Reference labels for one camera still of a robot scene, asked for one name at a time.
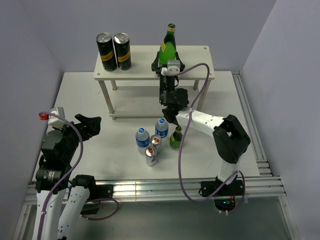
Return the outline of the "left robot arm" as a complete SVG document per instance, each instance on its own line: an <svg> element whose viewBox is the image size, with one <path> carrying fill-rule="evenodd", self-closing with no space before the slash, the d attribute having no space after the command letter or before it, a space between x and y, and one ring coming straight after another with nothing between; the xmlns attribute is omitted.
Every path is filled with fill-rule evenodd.
<svg viewBox="0 0 320 240"><path fill-rule="evenodd" d="M36 172L37 198L34 240L69 240L87 200L96 197L98 188L92 175L77 175L68 187L71 160L83 142L100 133L101 117L75 115L79 121L67 121L57 111L39 113L53 130L42 139L39 168Z"/></svg>

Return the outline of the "Pocari Sweat bottle front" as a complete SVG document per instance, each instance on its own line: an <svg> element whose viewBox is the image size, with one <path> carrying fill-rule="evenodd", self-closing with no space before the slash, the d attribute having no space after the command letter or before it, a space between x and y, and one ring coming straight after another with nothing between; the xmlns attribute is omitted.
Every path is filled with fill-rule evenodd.
<svg viewBox="0 0 320 240"><path fill-rule="evenodd" d="M150 135L149 132L141 127L135 134L135 140L137 148L140 154L145 154L145 149L150 145Z"/></svg>

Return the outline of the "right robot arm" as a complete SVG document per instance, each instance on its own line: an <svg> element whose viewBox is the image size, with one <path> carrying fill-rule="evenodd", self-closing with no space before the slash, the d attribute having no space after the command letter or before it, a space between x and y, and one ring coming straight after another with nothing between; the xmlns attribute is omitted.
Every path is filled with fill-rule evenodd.
<svg viewBox="0 0 320 240"><path fill-rule="evenodd" d="M208 63L195 63L199 54L180 57L185 64L182 73L152 68L157 57L154 46L135 46L132 65L128 70L104 69L102 58L96 59L93 73L98 82L99 101L81 84L87 111L101 116L100 133L93 138L86 153L96 164L94 175L117 180L174 179L182 177L182 164L186 164L192 178L216 177L217 191L229 194L233 180L239 173L239 162L250 145L250 137L234 115L215 116L200 112L202 91L190 98L189 89L175 83L167 86L168 79L205 79L208 85L214 78ZM170 148L168 137L155 163L147 160L145 149L148 139L155 133L156 123L163 118L171 134L182 127L183 141L178 151Z"/></svg>

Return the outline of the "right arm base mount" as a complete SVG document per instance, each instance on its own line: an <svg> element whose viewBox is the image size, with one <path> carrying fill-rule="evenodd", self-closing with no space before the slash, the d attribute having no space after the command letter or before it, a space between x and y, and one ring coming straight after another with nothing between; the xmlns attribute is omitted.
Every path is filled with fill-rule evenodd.
<svg viewBox="0 0 320 240"><path fill-rule="evenodd" d="M215 180L201 181L198 194L203 198L208 197L217 190L222 183L223 182L218 180L217 177ZM220 214L230 214L245 202L245 182L235 177L231 184L222 186L212 198Z"/></svg>

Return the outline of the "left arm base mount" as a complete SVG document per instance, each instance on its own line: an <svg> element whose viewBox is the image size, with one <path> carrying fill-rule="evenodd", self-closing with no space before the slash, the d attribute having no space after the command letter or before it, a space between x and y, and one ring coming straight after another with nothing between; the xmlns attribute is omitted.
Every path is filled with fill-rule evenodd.
<svg viewBox="0 0 320 240"><path fill-rule="evenodd" d="M120 209L120 204L113 198L113 185L109 184L107 187L92 185L75 185L70 189L70 195L67 200L67 204L63 210L63 214L66 213L67 217L82 217L88 221L102 221L114 216ZM89 215L96 214L96 212L83 212L83 207L88 202L98 203L112 201L116 204L115 210L104 217L89 217Z"/></svg>

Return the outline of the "green glass bottle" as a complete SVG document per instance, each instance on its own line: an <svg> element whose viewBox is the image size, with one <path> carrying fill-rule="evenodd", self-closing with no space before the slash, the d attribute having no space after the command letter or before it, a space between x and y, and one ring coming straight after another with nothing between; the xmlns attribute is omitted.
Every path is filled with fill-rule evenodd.
<svg viewBox="0 0 320 240"><path fill-rule="evenodd" d="M176 126L174 132L169 138L169 145L173 150L179 150L181 146L181 141L183 138L182 127Z"/></svg>
<svg viewBox="0 0 320 240"><path fill-rule="evenodd" d="M176 40L175 40L176 25L170 23L167 26L167 32L160 45L158 62L160 66L167 65L169 60L176 59Z"/></svg>

